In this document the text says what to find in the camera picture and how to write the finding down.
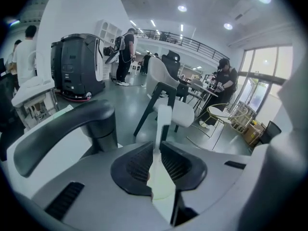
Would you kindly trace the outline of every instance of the gray floor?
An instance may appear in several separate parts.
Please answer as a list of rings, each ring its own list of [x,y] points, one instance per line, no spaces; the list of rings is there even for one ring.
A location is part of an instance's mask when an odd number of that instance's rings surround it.
[[[133,132],[150,100],[146,95],[145,87],[141,86],[145,81],[146,76],[139,74],[136,76],[134,74],[128,75],[126,77],[126,82],[130,83],[128,87],[106,81],[106,88],[103,92],[92,97],[93,100],[106,99],[115,106],[117,137],[118,143],[121,145],[128,145],[138,141],[155,141],[157,127],[155,112],[148,116],[137,137],[133,136]],[[79,103],[63,99],[60,95],[57,95],[57,99],[61,109],[69,104],[73,107],[80,105]],[[194,146],[186,138],[188,136],[199,146],[208,150],[229,154],[251,154],[242,136],[231,127],[223,127],[222,124],[219,124],[211,138],[208,138],[203,132],[194,127],[180,127],[177,133],[174,132],[174,128],[175,125],[172,124],[169,128],[167,141],[175,141]]]

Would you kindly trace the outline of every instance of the black handle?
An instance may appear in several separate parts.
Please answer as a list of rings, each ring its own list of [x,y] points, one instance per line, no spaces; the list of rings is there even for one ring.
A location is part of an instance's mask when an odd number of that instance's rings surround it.
[[[99,100],[80,105],[52,120],[16,146],[14,163],[18,173],[29,177],[58,141],[81,126],[85,135],[93,140],[112,135],[117,144],[115,119],[115,108],[107,100]]]

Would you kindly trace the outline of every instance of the white sneaker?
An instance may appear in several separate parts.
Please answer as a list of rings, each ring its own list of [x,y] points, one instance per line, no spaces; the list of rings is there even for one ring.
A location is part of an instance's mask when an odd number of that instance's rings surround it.
[[[200,120],[199,125],[202,126],[203,128],[210,129],[210,126],[208,124],[206,124],[204,121]]]

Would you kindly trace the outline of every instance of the railing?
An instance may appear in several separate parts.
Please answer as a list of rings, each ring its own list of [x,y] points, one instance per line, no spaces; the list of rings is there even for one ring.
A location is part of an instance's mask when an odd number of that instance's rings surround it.
[[[217,50],[200,43],[196,40],[193,40],[191,38],[187,37],[182,37],[181,35],[170,33],[170,32],[163,32],[159,31],[160,35],[158,34],[157,31],[154,30],[143,30],[142,32],[138,30],[137,37],[139,38],[149,38],[149,39],[154,39],[154,40],[159,40],[159,41],[165,41],[169,42],[172,44],[177,44],[180,46],[183,46],[185,48],[191,49],[193,51],[199,52],[202,55],[205,55],[209,58],[214,59],[215,61],[219,62],[221,58],[228,58],[224,54],[218,52]]]

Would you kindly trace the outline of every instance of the white chair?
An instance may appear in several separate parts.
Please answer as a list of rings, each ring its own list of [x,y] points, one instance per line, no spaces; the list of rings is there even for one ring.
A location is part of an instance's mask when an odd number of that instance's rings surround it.
[[[183,96],[183,101],[175,99],[177,90],[181,90],[181,93],[185,93]],[[147,94],[151,96],[151,100],[141,117],[141,120],[134,132],[134,136],[137,136],[147,116],[153,111],[157,112],[158,107],[161,104],[172,107],[172,122],[176,124],[175,132],[178,131],[179,126],[187,128],[193,123],[193,108],[185,103],[188,94],[188,86],[180,84],[172,78],[164,63],[156,57],[151,57],[149,60],[146,91]],[[159,98],[162,91],[167,93],[167,98]],[[168,129],[169,126],[164,126],[162,141],[166,140]]]

